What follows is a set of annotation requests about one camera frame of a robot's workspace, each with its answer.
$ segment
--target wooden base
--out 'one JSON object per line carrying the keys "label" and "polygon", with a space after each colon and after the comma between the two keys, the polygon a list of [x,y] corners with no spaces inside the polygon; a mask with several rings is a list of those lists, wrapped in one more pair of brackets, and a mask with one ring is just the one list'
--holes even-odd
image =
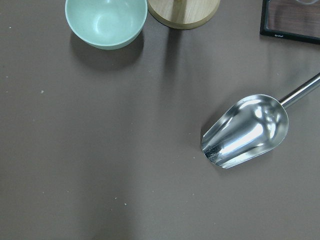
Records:
{"label": "wooden base", "polygon": [[148,10],[160,23],[174,29],[193,29],[216,13],[220,0],[147,0]]}

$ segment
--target metal scoop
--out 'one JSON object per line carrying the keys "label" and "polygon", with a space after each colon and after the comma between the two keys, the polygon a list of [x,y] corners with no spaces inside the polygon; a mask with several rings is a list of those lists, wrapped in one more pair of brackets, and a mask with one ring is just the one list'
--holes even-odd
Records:
{"label": "metal scoop", "polygon": [[263,94],[241,99],[203,135],[204,155],[228,169],[274,149],[288,132],[285,109],[319,86],[320,73],[279,101]]}

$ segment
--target bowl rim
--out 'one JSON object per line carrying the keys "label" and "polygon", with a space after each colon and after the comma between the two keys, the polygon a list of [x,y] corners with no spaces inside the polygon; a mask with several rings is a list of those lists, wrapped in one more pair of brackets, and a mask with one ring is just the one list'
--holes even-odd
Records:
{"label": "bowl rim", "polygon": [[132,40],[134,37],[136,37],[140,31],[142,30],[142,28],[144,27],[145,25],[145,22],[146,22],[146,19],[147,19],[147,15],[148,15],[148,4],[147,4],[147,0],[140,0],[140,1],[143,1],[144,2],[144,16],[143,16],[143,21],[141,23],[141,25],[139,26],[139,28],[137,29],[136,32],[134,32],[134,34],[128,38],[126,38],[125,40],[123,41],[120,41],[120,42],[117,42],[117,43],[113,43],[113,44],[100,44],[100,43],[96,43],[94,41],[90,41],[90,40],[87,40],[86,38],[82,37],[75,29],[74,27],[71,25],[71,22],[69,20],[69,16],[68,16],[68,12],[67,12],[67,7],[68,7],[68,3],[70,1],[73,1],[73,0],[65,0],[65,5],[64,5],[64,13],[65,13],[65,18],[66,18],[66,21],[69,25],[69,27],[71,28],[71,30],[74,32],[75,35],[77,35],[80,39],[82,39],[83,41],[85,41],[86,43],[90,44],[90,45],[95,45],[95,46],[99,46],[99,47],[114,47],[114,46],[120,46],[122,44],[125,44],[126,42],[130,42],[130,40]]}

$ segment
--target ceramic bowl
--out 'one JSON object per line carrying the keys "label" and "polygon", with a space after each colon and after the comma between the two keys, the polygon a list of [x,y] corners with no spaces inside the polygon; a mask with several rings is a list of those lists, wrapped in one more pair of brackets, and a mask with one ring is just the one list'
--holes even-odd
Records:
{"label": "ceramic bowl", "polygon": [[66,0],[65,16],[72,31],[99,49],[130,44],[147,18],[147,0]]}

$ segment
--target black frame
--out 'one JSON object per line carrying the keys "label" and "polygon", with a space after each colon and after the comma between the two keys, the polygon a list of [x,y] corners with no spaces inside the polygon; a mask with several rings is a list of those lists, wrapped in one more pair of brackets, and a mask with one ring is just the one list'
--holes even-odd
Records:
{"label": "black frame", "polygon": [[266,22],[268,20],[268,3],[269,2],[270,0],[263,0],[263,3],[262,3],[261,24],[260,24],[261,35],[276,37],[281,39],[290,39],[290,40],[307,42],[312,44],[320,44],[320,38],[318,37],[267,29]]}

